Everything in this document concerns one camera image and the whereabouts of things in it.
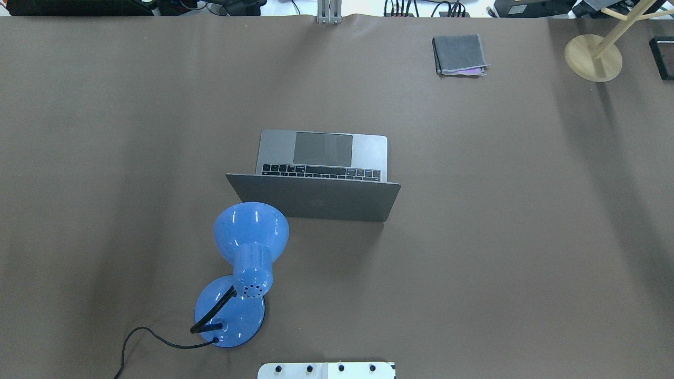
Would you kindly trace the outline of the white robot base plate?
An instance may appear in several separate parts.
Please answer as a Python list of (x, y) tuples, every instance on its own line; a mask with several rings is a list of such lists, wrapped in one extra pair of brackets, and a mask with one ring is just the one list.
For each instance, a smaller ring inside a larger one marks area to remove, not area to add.
[(392, 362), (301, 362), (263, 364), (257, 378), (396, 378)]

